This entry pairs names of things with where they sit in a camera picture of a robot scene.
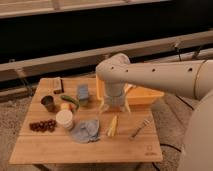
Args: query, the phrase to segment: bamboo board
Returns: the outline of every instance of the bamboo board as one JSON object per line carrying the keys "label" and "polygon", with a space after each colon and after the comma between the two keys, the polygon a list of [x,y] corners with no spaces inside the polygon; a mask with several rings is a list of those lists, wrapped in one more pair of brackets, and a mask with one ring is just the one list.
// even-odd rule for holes
{"label": "bamboo board", "polygon": [[[83,83],[88,84],[90,102],[87,108],[80,107],[74,116],[75,123],[98,118],[101,126],[100,140],[88,144],[76,143],[69,132],[59,125],[53,133],[33,132],[29,129],[30,122],[55,118],[55,114],[48,113],[40,104],[43,96],[54,96],[58,106],[62,102],[60,95],[53,94],[53,79],[41,79],[19,133],[10,164],[156,162],[162,160],[154,122],[141,131],[133,141],[129,140],[130,134],[143,119],[152,115],[149,107],[132,106],[132,114],[118,111],[98,114],[99,101],[96,97],[95,78],[63,79],[65,94],[75,97],[77,85]],[[118,115],[117,133],[115,137],[109,138],[106,136],[106,130],[115,114]]]}

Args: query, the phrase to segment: gray floor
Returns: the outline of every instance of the gray floor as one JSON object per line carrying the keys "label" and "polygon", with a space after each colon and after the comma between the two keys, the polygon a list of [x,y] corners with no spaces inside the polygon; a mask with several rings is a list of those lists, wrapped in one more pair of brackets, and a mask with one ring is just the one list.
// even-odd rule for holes
{"label": "gray floor", "polygon": [[[185,99],[192,106],[197,102]],[[31,165],[9,165],[8,160],[15,144],[21,124],[31,98],[16,99],[0,103],[0,171],[36,171]],[[181,147],[184,132],[187,128],[192,110],[177,97],[166,94],[152,105],[152,111],[161,143],[168,143]],[[175,171],[178,166],[179,154],[173,149],[162,147],[164,161],[157,163],[161,171]],[[91,171],[131,171],[134,164],[74,164],[74,165],[47,165],[52,170],[91,170]],[[154,171],[150,163],[144,163],[138,170]]]}

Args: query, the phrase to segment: orange container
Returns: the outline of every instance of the orange container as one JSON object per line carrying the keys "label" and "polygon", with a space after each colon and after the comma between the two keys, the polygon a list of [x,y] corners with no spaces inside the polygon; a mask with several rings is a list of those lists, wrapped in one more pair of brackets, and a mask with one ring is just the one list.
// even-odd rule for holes
{"label": "orange container", "polygon": [[[104,82],[96,75],[96,91],[98,100],[103,99],[104,90]],[[129,90],[127,93],[127,100],[129,105],[151,105],[155,100],[162,96],[164,96],[164,92],[138,86]]]}

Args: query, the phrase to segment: green object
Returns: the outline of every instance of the green object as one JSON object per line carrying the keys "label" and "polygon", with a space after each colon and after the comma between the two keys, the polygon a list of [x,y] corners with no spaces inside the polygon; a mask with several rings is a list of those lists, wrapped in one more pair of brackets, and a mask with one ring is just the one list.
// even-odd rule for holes
{"label": "green object", "polygon": [[74,98],[72,98],[68,95],[61,95],[61,99],[73,103],[76,107],[76,110],[78,110],[79,102],[77,100],[75,100]]}

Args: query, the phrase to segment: bunch of grapes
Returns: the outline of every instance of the bunch of grapes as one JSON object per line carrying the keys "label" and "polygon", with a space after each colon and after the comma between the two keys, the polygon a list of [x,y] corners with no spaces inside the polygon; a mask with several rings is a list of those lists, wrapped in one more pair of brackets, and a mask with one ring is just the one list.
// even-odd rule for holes
{"label": "bunch of grapes", "polygon": [[50,131],[53,132],[55,131],[55,127],[57,126],[56,121],[53,119],[50,119],[48,121],[40,121],[40,122],[34,122],[30,123],[29,127],[30,130],[36,131],[36,132],[45,132],[45,131]]}

